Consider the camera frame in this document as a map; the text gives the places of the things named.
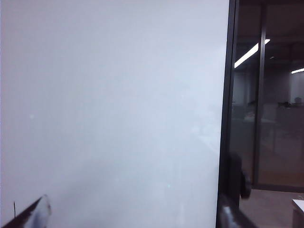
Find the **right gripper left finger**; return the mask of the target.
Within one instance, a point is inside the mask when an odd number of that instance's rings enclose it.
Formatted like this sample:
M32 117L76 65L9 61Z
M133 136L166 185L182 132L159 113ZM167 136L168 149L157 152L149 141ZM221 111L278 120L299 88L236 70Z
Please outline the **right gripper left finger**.
M51 215L48 195L42 195L3 228L46 228Z

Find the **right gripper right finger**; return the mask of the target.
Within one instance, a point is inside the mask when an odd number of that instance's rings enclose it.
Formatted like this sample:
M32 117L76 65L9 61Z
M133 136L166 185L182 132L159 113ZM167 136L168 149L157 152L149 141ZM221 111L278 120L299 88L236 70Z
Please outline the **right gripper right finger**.
M223 206L219 211L220 228L257 228L239 209Z

